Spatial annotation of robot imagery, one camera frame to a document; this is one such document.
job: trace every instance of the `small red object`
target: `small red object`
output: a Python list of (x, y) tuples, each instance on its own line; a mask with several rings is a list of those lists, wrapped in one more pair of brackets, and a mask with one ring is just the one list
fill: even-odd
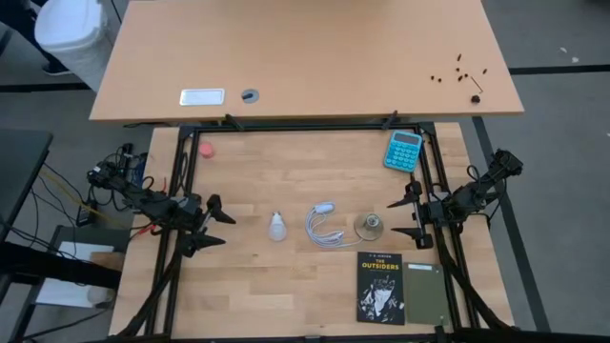
[(214, 148), (209, 142), (203, 142), (199, 144), (199, 153), (201, 153), (203, 158), (212, 158), (214, 157)]

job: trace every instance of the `yellow cable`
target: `yellow cable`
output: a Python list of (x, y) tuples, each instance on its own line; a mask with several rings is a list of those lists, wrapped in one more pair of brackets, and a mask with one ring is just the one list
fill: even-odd
[(116, 221), (115, 219), (112, 219), (112, 217), (105, 215), (104, 213), (98, 211), (98, 210), (94, 210), (91, 207), (87, 206), (86, 204), (84, 204), (83, 202), (80, 201), (80, 199), (77, 199), (76, 197), (74, 197), (70, 191), (68, 191), (66, 189), (66, 187), (64, 185), (62, 185), (62, 183), (57, 180), (57, 178), (55, 178), (55, 176), (49, 174), (48, 172), (41, 170), (40, 171), (41, 174), (43, 174), (43, 176), (45, 176), (46, 178), (48, 178), (52, 183), (54, 183), (57, 187), (59, 187), (60, 191), (63, 192), (65, 195), (68, 196), (68, 198), (71, 200), (71, 202), (75, 203), (76, 205), (82, 206), (85, 209), (87, 209), (89, 212), (95, 213), (97, 214), (99, 217), (106, 219), (106, 221), (108, 221), (109, 223), (112, 223), (116, 226), (119, 226), (121, 228), (124, 229), (131, 229), (131, 227), (127, 227), (121, 223), (119, 223), (118, 221)]

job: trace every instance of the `white label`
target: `white label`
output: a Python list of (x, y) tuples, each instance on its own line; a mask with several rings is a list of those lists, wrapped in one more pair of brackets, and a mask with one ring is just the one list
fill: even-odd
[(224, 102), (224, 89), (182, 90), (180, 93), (180, 106), (211, 106)]
[(432, 270), (432, 266), (409, 264), (409, 269), (417, 269), (417, 270), (420, 270), (420, 271), (431, 271)]

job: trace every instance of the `green notebook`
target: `green notebook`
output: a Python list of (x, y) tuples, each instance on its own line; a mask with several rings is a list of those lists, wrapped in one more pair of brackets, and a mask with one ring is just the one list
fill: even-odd
[(404, 263), (407, 323), (449, 325), (445, 279), (440, 265)]

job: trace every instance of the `calculator display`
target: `calculator display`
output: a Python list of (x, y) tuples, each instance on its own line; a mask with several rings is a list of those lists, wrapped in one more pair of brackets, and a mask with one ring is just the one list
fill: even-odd
[(417, 137), (413, 137), (407, 134), (397, 134), (394, 136), (394, 139), (398, 142), (409, 143), (409, 144), (419, 144), (419, 139)]

